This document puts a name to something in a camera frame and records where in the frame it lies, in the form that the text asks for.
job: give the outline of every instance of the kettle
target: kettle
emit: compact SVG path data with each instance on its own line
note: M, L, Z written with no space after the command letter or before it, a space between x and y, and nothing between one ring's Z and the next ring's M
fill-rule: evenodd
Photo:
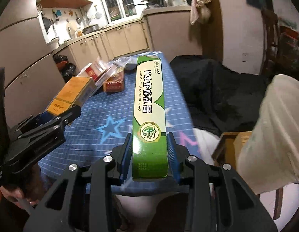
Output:
M157 0L157 2L161 7L173 6L172 0Z

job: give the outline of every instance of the black garbage bag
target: black garbage bag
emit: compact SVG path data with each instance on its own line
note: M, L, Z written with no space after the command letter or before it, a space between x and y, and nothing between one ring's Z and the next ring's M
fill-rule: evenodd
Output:
M66 64L66 66L62 69L61 75L66 83L70 80L70 78L72 78L75 69L76 66L72 63Z
M62 61L67 61L68 62L68 58L65 55L55 55L53 57L53 59L54 59L54 61L55 61L56 64L59 64Z

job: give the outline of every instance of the metal screw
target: metal screw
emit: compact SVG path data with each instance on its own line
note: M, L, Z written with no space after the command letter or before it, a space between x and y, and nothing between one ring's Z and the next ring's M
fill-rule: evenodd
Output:
M187 160L190 161L190 162L195 162L197 160L197 157L193 156L193 155L190 155L190 156L187 157Z
M222 168L223 168L224 170L227 170L227 171L229 171L229 170L232 169L232 167L231 167L230 164L224 164L224 165L222 166Z
M69 170L70 170L70 171L74 171L75 169L77 169L77 164L71 164L71 165L69 166Z
M112 156L105 156L105 157L103 158L103 161L106 162L106 163L109 163L109 162L111 162L112 160L113 160L113 157L112 157Z

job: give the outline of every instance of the kitchen counter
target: kitchen counter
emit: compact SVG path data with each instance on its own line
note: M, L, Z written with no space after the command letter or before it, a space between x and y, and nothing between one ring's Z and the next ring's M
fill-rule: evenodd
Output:
M58 48L53 50L52 55L57 54L62 49L66 48L67 46L69 46L69 45L71 45L71 44L73 44L77 41L80 41L84 38L91 37L93 35L96 35L96 34L99 34L99 33L102 33L102 32L106 32L108 30L111 30L111 29L114 29L114 28L117 28L117 27L121 27L121 26L126 25L126 24L130 24L130 23L140 21L140 20L142 20L142 18L144 16L153 15L153 14L160 14L160 13L168 13L168 12L179 12L179 11L190 11L190 6L171 6L171 7L161 7L161 8L143 10L143 12L142 12L142 14L139 18L134 18L132 20L123 21L123 22L117 23L117 24L111 24L110 26L105 27L105 28L103 28L99 31L91 32L89 34L77 37L75 39L71 39L69 41L66 41L64 44L62 44L61 46L59 46Z

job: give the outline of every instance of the orange box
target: orange box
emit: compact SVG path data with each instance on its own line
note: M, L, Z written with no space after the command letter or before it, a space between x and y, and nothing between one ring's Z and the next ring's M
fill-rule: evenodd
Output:
M73 76L52 100L47 111L57 116L74 104L82 107L95 88L92 78Z

